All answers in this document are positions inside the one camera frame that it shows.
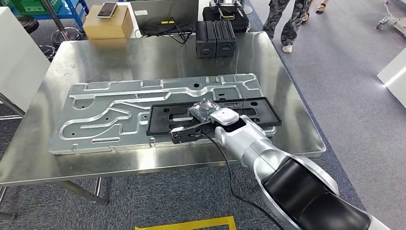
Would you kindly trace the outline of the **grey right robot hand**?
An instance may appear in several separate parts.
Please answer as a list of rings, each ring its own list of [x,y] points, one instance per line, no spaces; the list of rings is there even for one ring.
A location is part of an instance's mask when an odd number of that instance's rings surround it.
[[[201,123],[210,120],[210,115],[219,110],[220,105],[213,100],[203,98],[187,109],[187,115],[198,119]]]

